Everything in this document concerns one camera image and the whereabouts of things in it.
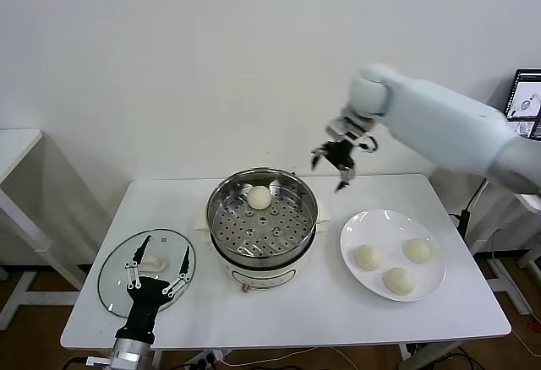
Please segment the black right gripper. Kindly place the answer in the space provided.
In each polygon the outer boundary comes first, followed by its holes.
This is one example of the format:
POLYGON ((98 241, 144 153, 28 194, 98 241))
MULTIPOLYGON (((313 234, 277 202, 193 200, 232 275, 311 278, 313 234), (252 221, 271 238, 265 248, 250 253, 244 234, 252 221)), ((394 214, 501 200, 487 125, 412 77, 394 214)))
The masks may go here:
POLYGON ((351 157, 352 144, 347 140, 339 142, 329 141, 311 152, 311 170, 313 171, 322 156, 324 156, 337 170, 339 170, 339 183, 335 188, 338 193, 346 188, 355 178, 355 164, 351 157))

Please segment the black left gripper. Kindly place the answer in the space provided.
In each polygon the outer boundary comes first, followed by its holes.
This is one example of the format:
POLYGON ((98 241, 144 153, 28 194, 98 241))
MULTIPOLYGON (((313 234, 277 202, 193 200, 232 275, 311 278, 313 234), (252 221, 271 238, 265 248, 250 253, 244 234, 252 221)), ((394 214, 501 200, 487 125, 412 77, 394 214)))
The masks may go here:
POLYGON ((166 280, 139 277, 139 265, 149 242, 150 236, 147 236, 135 249, 132 259, 124 265, 132 306, 125 325, 116 332, 117 339, 154 340, 153 330, 160 307, 171 302, 171 297, 189 283, 190 247, 186 247, 178 278, 172 284, 166 280))

